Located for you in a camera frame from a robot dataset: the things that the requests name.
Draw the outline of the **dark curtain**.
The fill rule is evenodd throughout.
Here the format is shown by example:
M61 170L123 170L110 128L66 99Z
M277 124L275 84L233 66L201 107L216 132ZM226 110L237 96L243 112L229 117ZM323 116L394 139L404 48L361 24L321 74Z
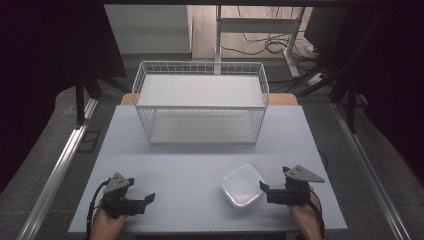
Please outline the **dark curtain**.
M367 117L424 186L424 0L383 0L380 9L382 21L330 98L339 100L355 79Z
M103 0L0 0L0 193L80 79L124 77Z

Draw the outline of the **white cabinet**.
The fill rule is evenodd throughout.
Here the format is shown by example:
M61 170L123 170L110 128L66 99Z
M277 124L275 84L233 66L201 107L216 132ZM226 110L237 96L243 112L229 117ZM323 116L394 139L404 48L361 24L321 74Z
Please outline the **white cabinet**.
M190 5L104 5L121 54L192 52Z

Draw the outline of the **person's right hand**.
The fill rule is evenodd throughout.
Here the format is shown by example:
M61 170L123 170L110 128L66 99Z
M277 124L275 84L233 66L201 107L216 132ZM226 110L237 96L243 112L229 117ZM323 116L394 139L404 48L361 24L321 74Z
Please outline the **person's right hand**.
M321 206L319 200L314 192L313 188L310 188L310 202L303 206L289 205L290 214L293 216L295 222L306 223L316 222L318 223L317 213L321 212Z

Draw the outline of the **person's left hand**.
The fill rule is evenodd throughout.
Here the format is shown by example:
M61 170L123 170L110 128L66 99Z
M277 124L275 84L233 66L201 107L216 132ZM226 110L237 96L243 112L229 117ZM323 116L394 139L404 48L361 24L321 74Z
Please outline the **person's left hand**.
M127 218L127 215L121 215L118 218L112 218L105 210L98 208L92 223L91 233L108 232L112 234L118 234L121 232Z

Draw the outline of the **wooden table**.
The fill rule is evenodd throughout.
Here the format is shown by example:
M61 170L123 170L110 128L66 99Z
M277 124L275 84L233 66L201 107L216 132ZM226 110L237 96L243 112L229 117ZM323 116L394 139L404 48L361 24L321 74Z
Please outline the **wooden table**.
M125 94L121 99L121 105L132 105L133 98L131 93ZM284 105L297 105L298 101L295 95L291 93L270 93L269 106L284 106Z

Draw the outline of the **white power strip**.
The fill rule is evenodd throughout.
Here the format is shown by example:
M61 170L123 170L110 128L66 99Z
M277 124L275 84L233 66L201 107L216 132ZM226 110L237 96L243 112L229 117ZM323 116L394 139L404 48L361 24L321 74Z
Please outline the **white power strip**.
M307 84L309 86L313 86L317 84L318 82L320 82L324 77L325 75L323 73L317 73L307 82Z

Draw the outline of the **black stand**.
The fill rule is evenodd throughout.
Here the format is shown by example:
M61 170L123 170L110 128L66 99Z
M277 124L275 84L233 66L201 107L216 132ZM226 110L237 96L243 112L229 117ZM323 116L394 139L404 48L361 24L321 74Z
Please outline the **black stand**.
M75 84L76 95L76 128L79 129L85 122L85 105L84 105L84 91L92 99L99 99L102 95L102 90L94 77L79 76Z

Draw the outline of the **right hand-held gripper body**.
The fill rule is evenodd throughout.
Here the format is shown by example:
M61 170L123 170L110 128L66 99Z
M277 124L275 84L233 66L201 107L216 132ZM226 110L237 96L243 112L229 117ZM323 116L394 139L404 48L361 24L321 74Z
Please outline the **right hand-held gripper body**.
M285 188L270 189L270 192L266 194L268 203L303 206L310 199L309 183L325 182L322 177L300 165L291 168L284 176Z

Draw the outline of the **white wire basket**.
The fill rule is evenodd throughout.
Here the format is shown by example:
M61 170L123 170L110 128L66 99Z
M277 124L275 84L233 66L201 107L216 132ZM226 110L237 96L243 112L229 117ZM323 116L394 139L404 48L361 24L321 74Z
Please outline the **white wire basket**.
M143 61L132 99L151 144L254 144L269 85L260 62Z

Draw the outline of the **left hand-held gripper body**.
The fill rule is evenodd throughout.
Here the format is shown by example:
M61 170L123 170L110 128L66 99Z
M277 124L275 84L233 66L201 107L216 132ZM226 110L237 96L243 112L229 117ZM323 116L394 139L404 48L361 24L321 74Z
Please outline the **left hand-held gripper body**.
M143 214L146 203L143 200L128 199L126 193L131 186L128 186L128 179L116 172L107 183L101 199L101 208L112 218L121 215L135 216Z

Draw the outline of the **aluminium rail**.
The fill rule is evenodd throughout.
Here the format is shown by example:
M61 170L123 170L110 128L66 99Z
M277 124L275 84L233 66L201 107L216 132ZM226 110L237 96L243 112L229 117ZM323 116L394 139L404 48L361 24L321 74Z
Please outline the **aluminium rail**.
M355 158L359 162L364 177L366 178L394 237L397 240L411 240L411 235L406 229L406 226L399 211L397 210L392 199L389 197L381 180L377 176L377 173L374 167L372 166L370 159L368 158L368 155L366 154L362 144L360 143L357 135L352 132L352 130L346 123L346 115L343 111L343 107L335 103L331 103L330 106L336 116L336 119L344 135L347 138L347 141L355 155Z
M61 186L66 172L76 153L90 122L98 100L90 98L83 109L83 121L80 126L74 128L68 141L63 148L49 178L47 179L36 203L34 204L17 240L34 240L48 213L48 210Z

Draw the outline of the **white metal desk frame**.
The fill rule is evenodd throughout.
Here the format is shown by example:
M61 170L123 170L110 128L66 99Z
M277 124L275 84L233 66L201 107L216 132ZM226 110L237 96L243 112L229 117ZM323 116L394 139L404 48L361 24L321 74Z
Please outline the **white metal desk frame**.
M222 33L278 33L289 34L287 47L283 55L293 78L300 74L293 58L293 49L303 20L306 8L301 7L295 19L265 19L265 18L223 18L222 7L216 6L216 45L214 60L221 61Z

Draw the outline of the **white square plastic container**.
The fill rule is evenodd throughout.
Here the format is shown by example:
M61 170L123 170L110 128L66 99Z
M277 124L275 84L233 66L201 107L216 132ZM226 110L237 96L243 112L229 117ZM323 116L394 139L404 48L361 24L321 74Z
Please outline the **white square plastic container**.
M231 207L239 212L251 208L263 196L260 189L262 177L251 165L243 165L225 175L221 191Z

